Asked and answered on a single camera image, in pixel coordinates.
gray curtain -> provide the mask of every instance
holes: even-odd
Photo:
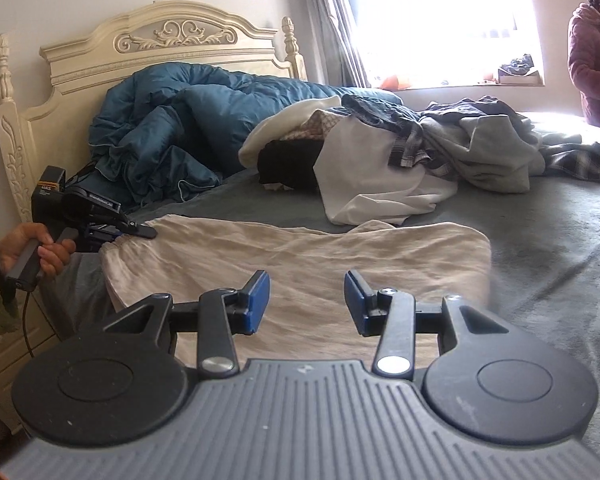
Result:
[[[327,82],[334,86],[370,86],[355,45],[356,22],[349,0],[307,1]]]

gray bedsheet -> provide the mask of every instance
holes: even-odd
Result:
[[[433,213],[404,225],[451,221],[485,233],[493,250],[490,308],[580,359],[600,387],[600,184],[536,177],[531,188],[527,194],[503,195],[461,184]],[[136,219],[167,213],[327,232],[348,229],[327,220],[316,194],[266,191],[253,171]],[[110,312],[96,254],[76,257],[61,278],[43,295],[63,335]],[[600,454],[600,402],[586,443]]]

purple fleece jacket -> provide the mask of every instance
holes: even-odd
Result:
[[[600,13],[587,4],[580,4],[569,24],[569,73],[584,117],[600,126]]]

hand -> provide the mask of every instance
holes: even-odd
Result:
[[[69,263],[70,255],[75,252],[73,240],[63,240],[61,244],[55,244],[44,224],[26,222],[0,240],[0,270],[3,276],[15,265],[20,253],[32,238],[43,244],[38,247],[38,256],[40,267],[49,278],[60,274]]]

bed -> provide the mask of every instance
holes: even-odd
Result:
[[[182,41],[185,23],[197,29],[205,24],[209,31],[205,28],[201,40],[188,44]],[[42,48],[51,67],[52,95],[44,105],[25,112],[16,109],[8,44],[0,36],[0,146],[21,218],[30,218],[28,196],[47,164],[72,174],[88,160],[87,126],[115,83],[166,60],[306,78],[288,18],[283,31],[286,59],[281,62],[271,45],[273,30],[255,28],[239,16],[202,4],[156,2],[103,23],[86,38]],[[167,33],[176,34],[177,41],[162,40]],[[529,116],[545,131],[576,131],[600,141],[600,130],[581,118]],[[237,173],[187,202],[141,209],[133,218],[146,221],[165,214],[325,232],[349,229],[328,221],[318,195],[266,191],[253,170]],[[516,195],[461,184],[458,194],[433,213],[413,216],[404,225],[441,221],[464,224],[489,237],[489,307],[580,359],[600,387],[600,184],[566,176],[533,177],[531,191]],[[61,337],[112,312],[97,254],[76,255],[62,279],[41,292]],[[600,454],[600,402],[586,443]]]

